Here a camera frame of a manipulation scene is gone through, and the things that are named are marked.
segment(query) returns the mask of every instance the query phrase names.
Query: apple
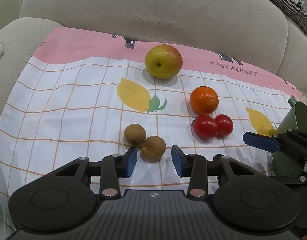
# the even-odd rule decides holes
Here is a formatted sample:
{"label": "apple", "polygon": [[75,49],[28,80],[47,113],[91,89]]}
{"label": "apple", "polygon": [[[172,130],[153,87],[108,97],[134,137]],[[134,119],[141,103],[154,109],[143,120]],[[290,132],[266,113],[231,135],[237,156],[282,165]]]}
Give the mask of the apple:
{"label": "apple", "polygon": [[162,44],[148,51],[144,63],[151,75],[168,79],[177,75],[181,70],[182,57],[176,48]]}

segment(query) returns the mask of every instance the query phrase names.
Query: beige sofa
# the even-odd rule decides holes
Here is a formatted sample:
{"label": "beige sofa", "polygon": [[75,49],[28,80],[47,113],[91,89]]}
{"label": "beige sofa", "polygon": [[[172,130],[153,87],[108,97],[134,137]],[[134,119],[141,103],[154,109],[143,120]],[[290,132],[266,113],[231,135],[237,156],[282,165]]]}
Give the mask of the beige sofa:
{"label": "beige sofa", "polygon": [[59,26],[218,52],[307,97],[307,36],[269,0],[24,0],[20,18],[0,31],[0,114],[26,62]]}

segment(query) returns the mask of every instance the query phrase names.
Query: cherry tomato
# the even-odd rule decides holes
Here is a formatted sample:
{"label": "cherry tomato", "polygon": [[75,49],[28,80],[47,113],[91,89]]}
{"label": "cherry tomato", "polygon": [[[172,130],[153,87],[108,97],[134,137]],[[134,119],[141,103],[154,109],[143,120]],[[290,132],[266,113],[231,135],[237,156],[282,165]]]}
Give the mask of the cherry tomato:
{"label": "cherry tomato", "polygon": [[231,118],[225,114],[219,114],[216,116],[215,121],[218,124],[218,135],[227,136],[230,135],[234,129],[234,123]]}
{"label": "cherry tomato", "polygon": [[207,115],[197,117],[193,121],[192,126],[196,135],[204,140],[214,138],[218,134],[218,124]]}

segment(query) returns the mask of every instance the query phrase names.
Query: tangerine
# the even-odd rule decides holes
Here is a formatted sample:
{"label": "tangerine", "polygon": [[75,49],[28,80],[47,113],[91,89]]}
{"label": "tangerine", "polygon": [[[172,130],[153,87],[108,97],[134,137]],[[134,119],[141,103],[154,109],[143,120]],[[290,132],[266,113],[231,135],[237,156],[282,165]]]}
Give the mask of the tangerine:
{"label": "tangerine", "polygon": [[190,94],[190,105],[198,115],[209,115],[214,112],[219,104],[218,95],[210,87],[197,87]]}

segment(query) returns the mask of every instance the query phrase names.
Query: sofa seam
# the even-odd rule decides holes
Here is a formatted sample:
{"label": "sofa seam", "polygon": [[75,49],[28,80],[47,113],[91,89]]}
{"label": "sofa seam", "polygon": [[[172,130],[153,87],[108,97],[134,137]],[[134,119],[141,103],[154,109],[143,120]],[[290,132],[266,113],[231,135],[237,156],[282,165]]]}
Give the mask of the sofa seam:
{"label": "sofa seam", "polygon": [[285,51],[284,51],[284,56],[281,60],[281,63],[280,63],[280,66],[279,68],[277,69],[277,72],[276,72],[276,75],[278,75],[284,61],[285,61],[285,57],[286,57],[286,54],[287,54],[287,50],[288,50],[288,46],[289,46],[289,40],[290,40],[290,21],[288,20],[287,16],[285,15],[285,18],[287,20],[287,26],[288,26],[288,34],[287,34],[287,41],[286,41],[286,46],[285,46]]}

